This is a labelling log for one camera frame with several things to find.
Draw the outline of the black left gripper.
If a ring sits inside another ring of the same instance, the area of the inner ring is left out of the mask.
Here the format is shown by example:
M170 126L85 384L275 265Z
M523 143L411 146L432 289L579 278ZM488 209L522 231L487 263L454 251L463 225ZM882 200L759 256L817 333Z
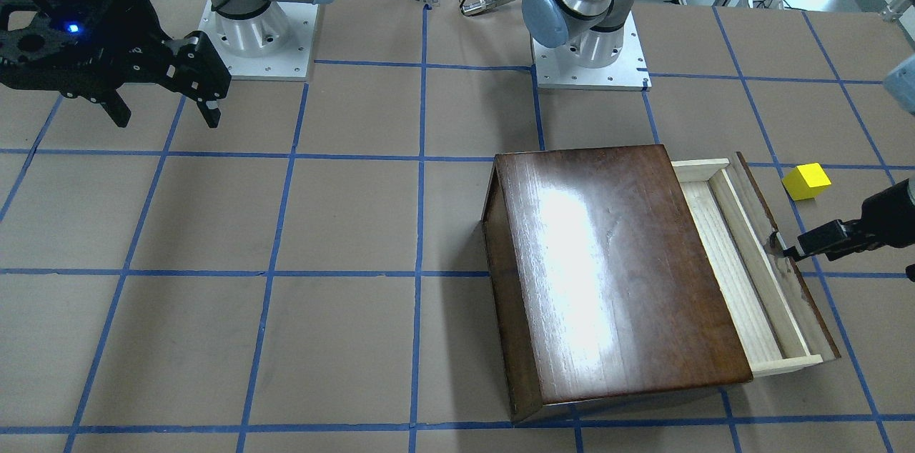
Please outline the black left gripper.
M827 222L797 237L795 260L826 255L830 261L883 246L914 244L913 179L909 177L865 199L860 219Z

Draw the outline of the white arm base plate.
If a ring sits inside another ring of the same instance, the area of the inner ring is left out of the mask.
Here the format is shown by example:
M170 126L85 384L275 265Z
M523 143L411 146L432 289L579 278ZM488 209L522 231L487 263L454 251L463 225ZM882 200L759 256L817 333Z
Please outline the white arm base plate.
M322 6L273 1L260 16L233 20L206 1L199 30L212 40L233 81L307 81Z
M586 31L550 49L530 41L537 84L542 89L647 91L653 87L632 13L622 29Z

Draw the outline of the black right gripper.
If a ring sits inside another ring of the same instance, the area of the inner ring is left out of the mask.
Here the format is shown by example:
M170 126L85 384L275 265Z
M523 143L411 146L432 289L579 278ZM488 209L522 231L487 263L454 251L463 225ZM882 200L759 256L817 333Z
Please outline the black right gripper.
M154 83L215 129L231 73L204 32L164 32L150 0L2 0L2 83L95 99L122 129L132 112L117 89Z

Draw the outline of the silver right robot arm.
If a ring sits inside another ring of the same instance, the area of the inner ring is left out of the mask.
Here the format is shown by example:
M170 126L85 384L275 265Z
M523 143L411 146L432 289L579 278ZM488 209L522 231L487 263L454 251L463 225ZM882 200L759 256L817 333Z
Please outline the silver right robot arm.
M2 83L88 99L121 128L131 111L118 88L154 83L193 99L215 128L231 84L217 46L248 58L270 53L291 31L281 4L331 1L210 0L215 30L174 39L150 0L2 0Z

